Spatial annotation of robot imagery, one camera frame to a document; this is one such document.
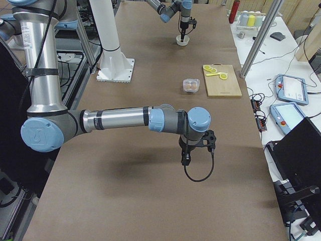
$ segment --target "label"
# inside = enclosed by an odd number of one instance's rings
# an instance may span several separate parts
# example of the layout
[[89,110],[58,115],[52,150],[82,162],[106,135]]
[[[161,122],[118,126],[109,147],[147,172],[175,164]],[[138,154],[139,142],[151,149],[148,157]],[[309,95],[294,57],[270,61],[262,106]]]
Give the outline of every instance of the label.
[[28,26],[21,27],[24,49],[32,49],[31,33]]

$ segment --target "yellow cup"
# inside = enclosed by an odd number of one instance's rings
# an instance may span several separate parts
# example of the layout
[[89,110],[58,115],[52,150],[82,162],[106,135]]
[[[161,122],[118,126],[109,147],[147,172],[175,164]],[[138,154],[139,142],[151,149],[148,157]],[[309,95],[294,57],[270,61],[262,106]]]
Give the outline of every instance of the yellow cup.
[[253,27],[254,23],[255,23],[255,16],[254,15],[250,15],[249,16],[249,20],[247,21],[247,26]]

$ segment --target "white bowl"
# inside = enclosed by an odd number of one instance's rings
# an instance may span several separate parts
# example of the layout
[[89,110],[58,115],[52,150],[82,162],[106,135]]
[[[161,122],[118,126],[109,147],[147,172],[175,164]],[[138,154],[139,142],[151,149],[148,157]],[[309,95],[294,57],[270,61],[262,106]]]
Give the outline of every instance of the white bowl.
[[189,43],[190,37],[185,35],[183,42],[181,42],[181,35],[177,35],[176,43],[180,46],[186,46]]

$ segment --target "tablet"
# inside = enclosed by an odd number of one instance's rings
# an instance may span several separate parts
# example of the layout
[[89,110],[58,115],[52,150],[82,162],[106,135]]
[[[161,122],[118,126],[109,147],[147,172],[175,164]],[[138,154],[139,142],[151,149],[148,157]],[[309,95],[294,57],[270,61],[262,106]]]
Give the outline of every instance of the tablet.
[[288,134],[305,117],[295,102],[271,105],[271,115],[285,134]]
[[305,79],[279,74],[275,80],[276,93],[280,100],[293,101],[298,104],[309,104]]

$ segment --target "white table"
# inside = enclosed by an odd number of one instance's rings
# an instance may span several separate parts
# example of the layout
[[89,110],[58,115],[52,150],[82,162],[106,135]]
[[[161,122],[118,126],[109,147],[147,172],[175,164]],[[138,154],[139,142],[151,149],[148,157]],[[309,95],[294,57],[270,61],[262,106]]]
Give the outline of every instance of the white table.
[[[267,37],[264,40],[263,45],[261,46],[261,51],[259,52],[254,60],[254,63],[262,61],[267,58],[282,56],[286,53],[293,51],[297,47],[297,43],[294,40],[292,34],[287,28],[286,24],[282,20],[281,17],[276,17],[275,19],[277,25],[275,27],[271,27]],[[253,37],[257,36],[257,31],[247,31],[247,30],[238,30],[236,28],[236,23],[231,24],[231,31],[233,34],[234,42],[237,47],[238,56],[240,59],[241,65],[244,64],[246,57],[254,43]],[[240,39],[237,37],[237,34],[240,31],[245,32],[244,39]],[[275,40],[270,37],[270,35],[274,32],[283,33],[286,38],[282,41]],[[302,77],[305,79],[307,84],[314,85],[314,83],[310,80],[309,76],[313,73],[313,69],[310,67],[307,62],[298,62],[294,57],[295,51],[290,54],[285,55],[282,58],[275,58],[271,60],[265,60],[262,63],[257,63],[251,66],[251,69],[246,76],[247,86],[253,89],[254,93],[264,93],[266,96],[272,96],[271,90],[268,88],[268,83],[273,81],[278,74],[285,74],[289,63],[292,60],[289,70],[287,71],[287,75],[293,75],[297,77]],[[315,74],[311,75],[311,78],[317,83],[316,88],[308,87],[308,92],[321,92],[321,83],[318,77]],[[265,112],[266,115],[269,114],[269,107],[271,104],[282,103],[283,101],[276,100],[276,92],[275,92],[275,84],[274,82],[270,84],[271,89],[273,90],[273,96],[270,98],[266,98],[261,105],[261,109]],[[321,112],[321,94],[318,95],[309,95],[309,105],[300,106],[302,111],[307,116],[313,116],[317,113]],[[321,130],[321,115],[311,119],[313,123]],[[271,115],[268,116],[267,120],[267,131],[262,134],[262,144],[265,145],[269,141],[278,141],[284,137],[281,129],[276,125],[274,119]],[[278,172],[274,161],[272,160],[269,152],[265,151],[266,160],[269,165],[270,174],[273,182],[277,180],[282,180],[280,173]],[[302,233],[302,229],[299,227],[299,224],[304,219],[299,219],[292,224],[291,233],[298,237]],[[321,240],[321,232],[318,231],[314,236],[304,236],[300,240],[302,241],[320,241]]]

